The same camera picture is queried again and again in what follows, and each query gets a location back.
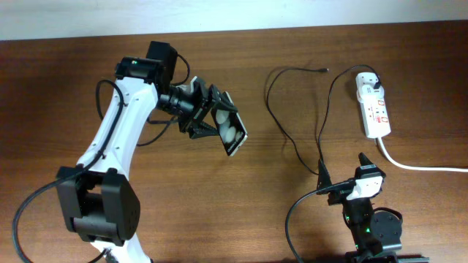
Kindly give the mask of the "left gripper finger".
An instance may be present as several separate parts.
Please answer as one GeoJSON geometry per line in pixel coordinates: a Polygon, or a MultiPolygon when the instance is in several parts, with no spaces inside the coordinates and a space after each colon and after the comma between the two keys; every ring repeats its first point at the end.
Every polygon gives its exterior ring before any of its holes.
{"type": "Polygon", "coordinates": [[[191,122],[188,126],[188,133],[189,138],[192,140],[203,137],[219,136],[219,130],[204,121],[201,123],[191,122]]]}
{"type": "Polygon", "coordinates": [[[211,84],[209,89],[211,110],[224,110],[229,113],[238,112],[238,108],[227,98],[227,93],[222,94],[219,89],[211,84]]]}

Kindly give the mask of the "black Galaxy flip smartphone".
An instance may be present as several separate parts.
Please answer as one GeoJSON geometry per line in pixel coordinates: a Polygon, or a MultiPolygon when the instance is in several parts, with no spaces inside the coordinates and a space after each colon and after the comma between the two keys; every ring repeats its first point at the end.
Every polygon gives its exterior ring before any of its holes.
{"type": "MultiPolygon", "coordinates": [[[[223,92],[222,94],[224,93],[227,93],[227,98],[233,103],[229,93],[223,92]]],[[[216,128],[219,130],[219,137],[226,154],[234,156],[248,138],[248,132],[239,112],[229,113],[224,110],[211,110],[211,116],[216,128]]]]}

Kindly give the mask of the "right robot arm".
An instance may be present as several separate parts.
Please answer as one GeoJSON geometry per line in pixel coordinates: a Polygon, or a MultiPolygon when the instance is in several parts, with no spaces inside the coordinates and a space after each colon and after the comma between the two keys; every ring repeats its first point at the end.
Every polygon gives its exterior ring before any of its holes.
{"type": "Polygon", "coordinates": [[[387,207],[374,208],[371,199],[382,191],[386,174],[364,153],[352,178],[333,184],[325,162],[318,161],[317,190],[328,195],[328,204],[341,205],[342,216],[351,231],[355,251],[344,255],[345,262],[397,262],[403,217],[387,207]]]}

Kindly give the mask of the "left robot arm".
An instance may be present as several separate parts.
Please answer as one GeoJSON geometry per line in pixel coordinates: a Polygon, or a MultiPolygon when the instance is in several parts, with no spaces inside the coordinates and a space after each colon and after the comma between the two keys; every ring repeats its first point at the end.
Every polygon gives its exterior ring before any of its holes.
{"type": "Polygon", "coordinates": [[[191,139],[220,137],[228,156],[248,137],[229,93],[199,77],[188,85],[173,83],[179,57],[170,44],[151,42],[145,58],[122,58],[95,138],[75,167],[61,167],[56,176],[66,228],[107,262],[151,261],[136,234],[140,201],[129,184],[129,168],[153,110],[172,115],[191,139]]]}

